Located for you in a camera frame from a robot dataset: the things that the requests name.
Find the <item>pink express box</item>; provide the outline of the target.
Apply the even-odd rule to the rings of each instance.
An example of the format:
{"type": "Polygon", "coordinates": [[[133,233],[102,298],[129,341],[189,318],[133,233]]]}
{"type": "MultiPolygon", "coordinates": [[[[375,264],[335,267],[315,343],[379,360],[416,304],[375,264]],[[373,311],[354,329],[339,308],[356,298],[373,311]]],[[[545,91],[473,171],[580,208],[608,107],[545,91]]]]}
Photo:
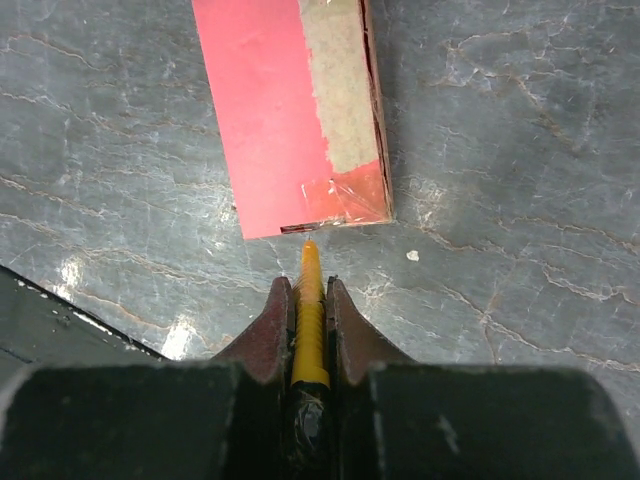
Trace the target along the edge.
{"type": "Polygon", "coordinates": [[[370,5],[193,5],[242,234],[387,223],[393,200],[370,5]]]}

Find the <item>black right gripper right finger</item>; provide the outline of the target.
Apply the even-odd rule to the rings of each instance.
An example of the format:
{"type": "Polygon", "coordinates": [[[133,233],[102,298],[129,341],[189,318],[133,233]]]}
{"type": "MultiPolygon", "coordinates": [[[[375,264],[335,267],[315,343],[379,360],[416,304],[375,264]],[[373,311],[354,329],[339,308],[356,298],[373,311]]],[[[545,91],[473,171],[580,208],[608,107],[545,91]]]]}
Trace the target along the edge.
{"type": "Polygon", "coordinates": [[[639,462],[605,389],[554,366],[411,359],[331,278],[341,479],[635,479],[639,462]]]}

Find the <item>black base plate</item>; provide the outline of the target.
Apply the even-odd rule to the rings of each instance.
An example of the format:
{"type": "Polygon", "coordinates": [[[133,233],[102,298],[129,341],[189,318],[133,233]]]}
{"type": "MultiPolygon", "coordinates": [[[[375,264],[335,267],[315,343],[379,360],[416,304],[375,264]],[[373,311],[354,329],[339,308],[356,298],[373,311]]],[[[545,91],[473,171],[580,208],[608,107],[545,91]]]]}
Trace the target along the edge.
{"type": "Polygon", "coordinates": [[[151,364],[166,358],[94,315],[1,268],[1,381],[26,367],[151,364]]]}

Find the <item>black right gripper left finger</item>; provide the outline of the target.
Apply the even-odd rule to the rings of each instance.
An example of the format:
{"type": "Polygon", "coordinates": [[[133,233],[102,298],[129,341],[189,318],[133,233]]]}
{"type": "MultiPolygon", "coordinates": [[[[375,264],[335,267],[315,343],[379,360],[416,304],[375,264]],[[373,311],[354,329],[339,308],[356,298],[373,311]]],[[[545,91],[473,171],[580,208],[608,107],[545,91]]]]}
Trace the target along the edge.
{"type": "Polygon", "coordinates": [[[207,361],[36,365],[1,391],[5,479],[280,479],[290,283],[207,361]]]}

